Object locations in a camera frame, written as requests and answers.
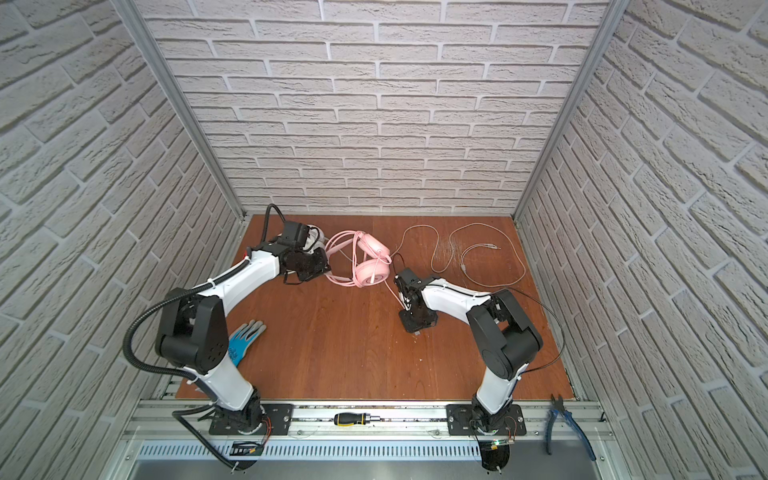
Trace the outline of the pink headphones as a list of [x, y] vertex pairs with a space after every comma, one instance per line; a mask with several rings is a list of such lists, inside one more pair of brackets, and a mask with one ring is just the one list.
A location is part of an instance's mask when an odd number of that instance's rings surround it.
[[325, 274], [331, 282], [343, 287], [364, 288], [384, 283], [392, 264], [388, 247], [364, 231], [344, 230], [332, 236], [325, 244], [328, 259], [351, 247], [351, 276], [342, 277], [331, 272]]

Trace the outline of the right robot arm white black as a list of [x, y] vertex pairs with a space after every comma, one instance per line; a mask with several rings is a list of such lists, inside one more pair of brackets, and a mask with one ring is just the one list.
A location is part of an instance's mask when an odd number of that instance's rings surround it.
[[518, 381], [543, 340], [508, 290], [480, 292], [438, 277], [420, 279], [407, 270], [395, 277], [403, 304], [399, 317], [409, 333], [436, 324], [441, 313], [466, 323], [485, 364], [482, 382], [473, 397], [474, 427], [490, 432], [498, 427], [512, 403]]

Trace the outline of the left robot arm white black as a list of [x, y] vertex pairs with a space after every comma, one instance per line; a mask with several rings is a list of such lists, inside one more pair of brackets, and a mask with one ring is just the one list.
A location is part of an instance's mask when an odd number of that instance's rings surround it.
[[229, 355], [227, 314], [263, 284], [297, 274], [301, 281], [330, 270], [324, 245], [307, 250], [265, 243], [199, 292], [174, 289], [162, 308], [155, 348], [173, 366], [191, 375], [191, 382], [212, 400], [218, 414], [241, 432], [252, 432], [262, 423], [263, 409], [257, 389], [238, 371]]

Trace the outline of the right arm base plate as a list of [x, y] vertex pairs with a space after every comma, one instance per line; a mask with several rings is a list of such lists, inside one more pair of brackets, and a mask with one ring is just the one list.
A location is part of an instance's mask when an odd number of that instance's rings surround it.
[[487, 413], [480, 405], [448, 404], [446, 417], [451, 436], [517, 437], [527, 434], [521, 406], [514, 403], [508, 404], [495, 414]]

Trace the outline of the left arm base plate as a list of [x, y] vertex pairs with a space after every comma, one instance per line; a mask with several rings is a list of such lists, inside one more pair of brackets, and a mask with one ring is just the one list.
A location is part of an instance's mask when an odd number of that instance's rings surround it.
[[251, 402], [239, 411], [215, 407], [209, 433], [218, 436], [266, 436], [270, 428], [272, 436], [285, 436], [291, 425], [293, 410], [293, 404], [261, 402]]

